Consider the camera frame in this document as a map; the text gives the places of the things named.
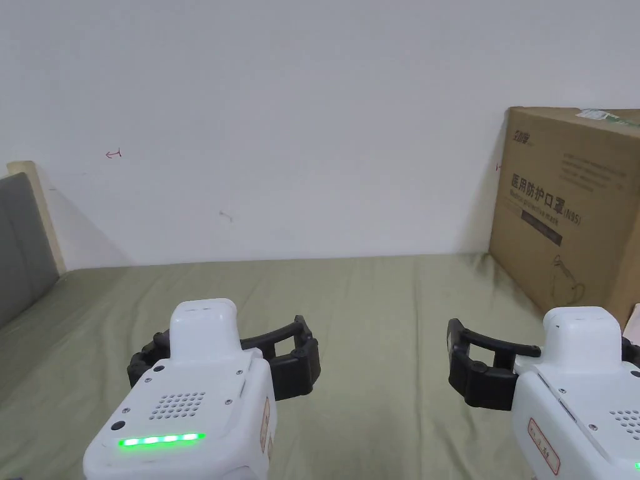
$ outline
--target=green bed sheet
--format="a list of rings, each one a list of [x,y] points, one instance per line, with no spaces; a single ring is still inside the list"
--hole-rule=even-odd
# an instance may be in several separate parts
[[[216,297],[236,303],[242,337],[302,314],[319,341],[315,390],[278,403],[270,479],[531,478],[510,414],[469,408],[447,382],[451,317],[543,340],[541,312],[482,254],[67,273],[0,330],[0,479],[82,479],[131,355],[178,303]]]

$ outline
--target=white plastic housing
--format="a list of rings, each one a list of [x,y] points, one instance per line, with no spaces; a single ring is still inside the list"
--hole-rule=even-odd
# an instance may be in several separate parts
[[[518,357],[513,431],[538,480],[640,478],[639,369],[600,307],[550,310],[540,359]]]
[[[181,303],[170,336],[171,358],[137,382],[87,448],[86,478],[266,480],[277,424],[271,370],[260,350],[240,348],[236,306],[226,299]],[[112,430],[119,421],[125,425]],[[206,437],[120,445],[186,433]]]

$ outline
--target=red label sticker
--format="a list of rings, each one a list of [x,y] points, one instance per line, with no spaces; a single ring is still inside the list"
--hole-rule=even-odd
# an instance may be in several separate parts
[[[542,433],[542,430],[534,419],[529,419],[529,428],[527,430],[529,431],[531,440],[533,440],[536,447],[538,447],[538,450],[540,450],[540,453],[547,461],[547,465],[551,468],[554,475],[557,476],[560,471],[560,457]]]

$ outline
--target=sticker label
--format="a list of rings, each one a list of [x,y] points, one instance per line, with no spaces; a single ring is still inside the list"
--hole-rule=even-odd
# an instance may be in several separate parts
[[[549,444],[549,441],[540,430],[540,427],[536,423],[534,419],[529,419],[529,436],[531,440],[536,444],[538,450],[547,461],[547,465],[551,468],[551,471],[555,476],[558,475],[560,471],[560,457],[557,455],[556,451]]]
[[[587,108],[586,110],[582,110],[580,113],[575,114],[575,116],[588,118],[590,120],[605,120],[609,115],[610,113],[608,112],[596,110],[594,108]]]
[[[260,427],[260,447],[262,453],[267,444],[267,430],[269,429],[269,416],[271,415],[271,407],[269,405],[269,398],[264,400],[264,411],[262,412],[262,427]]]

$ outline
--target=gray headboard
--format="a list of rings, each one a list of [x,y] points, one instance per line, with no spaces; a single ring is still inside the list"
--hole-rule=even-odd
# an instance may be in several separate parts
[[[58,277],[29,177],[0,179],[0,326],[30,307]]]

